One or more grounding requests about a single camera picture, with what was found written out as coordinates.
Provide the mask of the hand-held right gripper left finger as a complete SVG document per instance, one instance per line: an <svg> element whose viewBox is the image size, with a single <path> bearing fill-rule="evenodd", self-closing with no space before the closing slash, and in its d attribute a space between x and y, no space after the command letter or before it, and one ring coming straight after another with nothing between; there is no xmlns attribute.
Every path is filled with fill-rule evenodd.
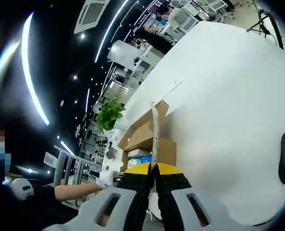
<svg viewBox="0 0 285 231"><path fill-rule="evenodd" d="M46 231L140 231L149 206L151 163L136 165L124 172L115 187L83 203L78 215Z"/></svg>

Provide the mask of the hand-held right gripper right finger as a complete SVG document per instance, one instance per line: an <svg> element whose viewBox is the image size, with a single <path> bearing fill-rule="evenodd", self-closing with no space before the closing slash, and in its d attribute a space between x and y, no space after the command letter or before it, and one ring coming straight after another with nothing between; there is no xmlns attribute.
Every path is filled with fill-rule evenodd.
<svg viewBox="0 0 285 231"><path fill-rule="evenodd" d="M155 181L166 231L227 231L233 228L226 209L217 202L200 199L178 168L155 164Z"/></svg>

